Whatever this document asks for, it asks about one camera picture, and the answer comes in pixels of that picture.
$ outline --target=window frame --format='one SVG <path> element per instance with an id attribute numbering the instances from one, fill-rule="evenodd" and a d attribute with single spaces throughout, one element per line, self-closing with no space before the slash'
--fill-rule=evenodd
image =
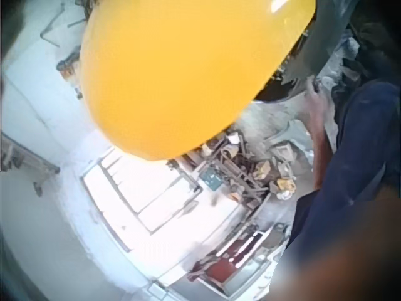
<path id="1" fill-rule="evenodd" d="M 85 182 L 85 177 L 88 175 L 88 173 L 95 168 L 96 166 L 98 166 L 100 168 L 100 170 L 103 172 L 103 175 L 105 176 L 105 178 L 107 179 L 107 181 L 110 183 L 111 187 L 113 188 L 113 190 L 117 193 L 118 197 L 120 198 L 120 200 L 122 201 L 122 203 L 128 208 L 129 212 L 131 214 L 133 214 L 133 216 L 135 217 L 135 219 L 143 226 L 143 228 L 149 233 L 149 236 L 152 236 L 153 234 L 155 234 L 156 232 L 158 232 L 158 230 L 160 230 L 162 227 L 164 227 L 167 223 L 169 223 L 172 219 L 174 219 L 182 210 L 184 210 L 184 208 L 187 206 L 188 203 L 190 203 L 191 201 L 193 201 L 196 197 L 198 197 L 198 195 L 203 191 L 202 187 L 190 176 L 188 175 L 184 170 L 182 170 L 179 166 L 177 167 L 177 170 L 179 172 L 179 175 L 164 189 L 163 192 L 161 192 L 157 197 L 153 198 L 149 203 L 147 203 L 139 212 L 136 212 L 133 208 L 132 205 L 130 204 L 130 202 L 126 199 L 126 197 L 123 195 L 123 193 L 121 192 L 121 190 L 118 188 L 117 183 L 115 182 L 115 180 L 113 179 L 113 176 L 108 172 L 109 168 L 111 168 L 114 164 L 116 164 L 122 157 L 119 156 L 117 159 L 115 159 L 114 161 L 112 161 L 112 163 L 106 168 L 102 165 L 102 162 L 105 158 L 107 158 L 107 156 L 109 156 L 114 150 L 116 149 L 116 147 L 111 147 L 110 149 L 108 149 L 104 155 L 100 156 L 95 162 L 93 162 L 92 164 L 89 165 L 89 167 L 85 170 L 85 172 L 82 174 L 82 176 L 80 177 L 80 181 L 83 184 L 83 187 L 85 188 L 86 192 L 88 193 L 89 197 L 91 198 L 92 202 L 94 203 L 94 205 L 96 206 L 96 209 L 98 210 L 100 217 L 102 219 L 103 224 L 106 226 L 106 228 L 110 231 L 110 233 L 112 234 L 112 236 L 116 239 L 116 241 L 119 243 L 119 245 L 127 252 L 129 253 L 130 251 L 133 250 L 133 248 L 130 248 L 127 246 L 127 244 L 123 241 L 123 239 L 121 239 L 120 235 L 113 229 L 113 226 L 107 221 L 106 217 L 104 216 L 104 212 L 99 208 L 97 202 L 95 201 L 95 198 L 93 197 L 90 188 L 88 187 L 88 185 Z M 161 197 L 161 195 L 163 195 L 163 193 L 165 193 L 168 189 L 170 189 L 171 187 L 174 186 L 174 184 L 177 184 L 179 181 L 185 179 L 188 183 L 189 186 L 192 188 L 192 195 L 185 201 L 185 203 L 180 207 L 180 209 L 178 209 L 177 211 L 175 211 L 173 213 L 172 216 L 170 216 L 167 220 L 165 220 L 164 222 L 162 222 L 160 225 L 158 225 L 158 227 L 156 227 L 154 230 L 150 230 L 145 223 L 140 219 L 139 214 L 142 213 L 145 209 L 147 209 L 153 202 L 155 202 L 156 200 L 158 200 L 159 197 Z"/>

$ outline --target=white wall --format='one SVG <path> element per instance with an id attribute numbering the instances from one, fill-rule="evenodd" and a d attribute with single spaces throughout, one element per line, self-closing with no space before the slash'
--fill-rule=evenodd
<path id="1" fill-rule="evenodd" d="M 46 35 L 40 32 L 60 10 L 61 1 L 27 0 L 24 27 L 2 61 L 2 131 L 52 163 L 60 164 L 94 128 L 82 100 L 56 71 L 56 64 L 80 44 L 83 9 L 66 0 L 65 12 Z"/>
<path id="2" fill-rule="evenodd" d="M 49 300 L 121 300 L 124 291 L 87 257 L 54 192 L 37 197 L 37 176 L 26 167 L 0 175 L 1 228 L 21 268 Z"/>
<path id="3" fill-rule="evenodd" d="M 71 162 L 87 168 L 110 144 L 97 136 L 97 148 L 86 146 L 93 157 L 83 159 L 73 151 L 96 126 L 83 100 L 56 71 L 56 64 L 80 44 L 85 29 L 85 23 L 67 28 L 84 14 L 74 0 L 64 2 L 65 12 L 47 35 L 58 48 L 39 35 L 61 1 L 26 1 L 24 27 L 2 61 L 1 112 L 2 131 L 59 165 L 61 173 L 43 185 L 42 198 L 34 194 L 27 170 L 2 174 L 1 223 L 17 261 L 50 300 L 119 300 L 123 291 L 134 292 L 148 280 L 96 219 L 80 182 L 82 170 L 69 168 Z M 76 209 L 78 220 L 63 212 L 66 204 Z"/>

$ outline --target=light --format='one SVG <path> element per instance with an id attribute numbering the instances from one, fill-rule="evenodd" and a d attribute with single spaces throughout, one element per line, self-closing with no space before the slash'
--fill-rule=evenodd
<path id="1" fill-rule="evenodd" d="M 286 4 L 287 0 L 272 0 L 270 4 L 271 12 L 275 13 L 278 11 L 284 4 Z"/>

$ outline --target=person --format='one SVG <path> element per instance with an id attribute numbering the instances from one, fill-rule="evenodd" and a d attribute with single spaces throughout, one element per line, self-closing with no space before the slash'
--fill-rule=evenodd
<path id="1" fill-rule="evenodd" d="M 264 300 L 383 300 L 400 293 L 400 86 L 367 82 L 335 103 L 307 80 L 315 191 L 296 205 L 291 236 Z M 391 295 L 391 300 L 400 300 Z"/>

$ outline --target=fingers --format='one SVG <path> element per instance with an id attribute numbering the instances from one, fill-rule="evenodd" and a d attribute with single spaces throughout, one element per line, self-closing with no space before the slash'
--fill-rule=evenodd
<path id="1" fill-rule="evenodd" d="M 311 75 L 310 77 L 308 77 L 306 79 L 306 91 L 310 94 L 310 95 L 316 95 L 316 91 L 315 91 L 315 76 Z"/>

